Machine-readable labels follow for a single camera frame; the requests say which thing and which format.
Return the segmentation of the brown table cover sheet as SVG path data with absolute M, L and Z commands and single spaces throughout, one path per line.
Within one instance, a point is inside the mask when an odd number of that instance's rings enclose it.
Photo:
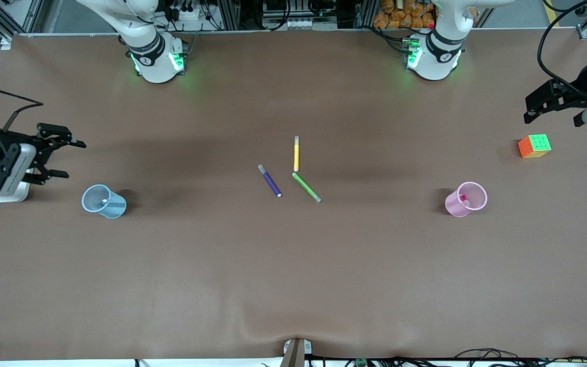
M 0 204 L 0 360 L 269 357 L 293 337 L 328 357 L 587 357 L 587 126 L 524 123 L 540 35 L 475 31 L 426 82 L 365 31 L 207 34 L 164 85 L 114 37 L 14 40 L 0 89 L 44 103 L 14 129 L 87 148 Z M 523 159 L 533 134 L 552 150 Z M 487 205 L 455 218 L 469 181 Z M 83 209 L 98 184 L 121 217 Z

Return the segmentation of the green marker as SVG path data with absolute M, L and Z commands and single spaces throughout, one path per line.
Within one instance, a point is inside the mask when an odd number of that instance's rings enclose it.
M 292 177 L 316 203 L 322 202 L 322 198 L 316 193 L 315 190 L 313 190 L 310 185 L 308 185 L 306 181 L 302 179 L 302 177 L 300 177 L 300 175 L 298 175 L 297 172 L 293 172 Z

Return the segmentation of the purple marker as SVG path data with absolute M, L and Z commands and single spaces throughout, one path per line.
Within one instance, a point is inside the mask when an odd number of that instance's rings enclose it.
M 282 191 L 280 191 L 279 187 L 275 183 L 274 179 L 270 176 L 267 169 L 263 165 L 258 165 L 258 170 L 261 176 L 265 179 L 265 182 L 270 187 L 271 191 L 273 191 L 274 195 L 278 198 L 282 197 Z

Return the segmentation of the colourful puzzle cube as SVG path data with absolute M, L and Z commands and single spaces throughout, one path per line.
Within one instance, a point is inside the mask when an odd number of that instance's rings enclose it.
M 540 158 L 552 150 L 546 134 L 533 134 L 517 142 L 519 155 L 523 159 Z

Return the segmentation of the pink mesh cup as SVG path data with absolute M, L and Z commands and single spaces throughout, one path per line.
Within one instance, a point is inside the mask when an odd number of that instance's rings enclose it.
M 470 200 L 470 207 L 464 207 L 459 196 L 467 195 Z M 468 214 L 480 211 L 487 205 L 488 194 L 485 188 L 476 182 L 464 182 L 458 188 L 449 194 L 445 199 L 445 209 L 455 218 L 463 218 Z

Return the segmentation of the white power strip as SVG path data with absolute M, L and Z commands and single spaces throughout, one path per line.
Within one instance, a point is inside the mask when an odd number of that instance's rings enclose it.
M 200 3 L 181 3 L 172 5 L 165 10 L 165 16 L 169 21 L 202 21 L 206 19 Z

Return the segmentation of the light blue mesh cup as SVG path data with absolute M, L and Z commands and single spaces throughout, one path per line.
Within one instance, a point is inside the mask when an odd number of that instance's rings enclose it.
M 103 198 L 107 198 L 109 202 L 106 207 L 100 208 L 99 202 Z M 98 184 L 84 191 L 81 205 L 85 211 L 99 214 L 107 219 L 117 219 L 126 211 L 127 202 L 125 198 L 110 190 L 108 186 Z

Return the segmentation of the pile of orange round items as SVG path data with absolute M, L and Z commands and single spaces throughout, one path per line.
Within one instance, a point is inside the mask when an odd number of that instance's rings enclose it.
M 433 29 L 438 8 L 431 0 L 378 0 L 372 27 L 377 29 Z

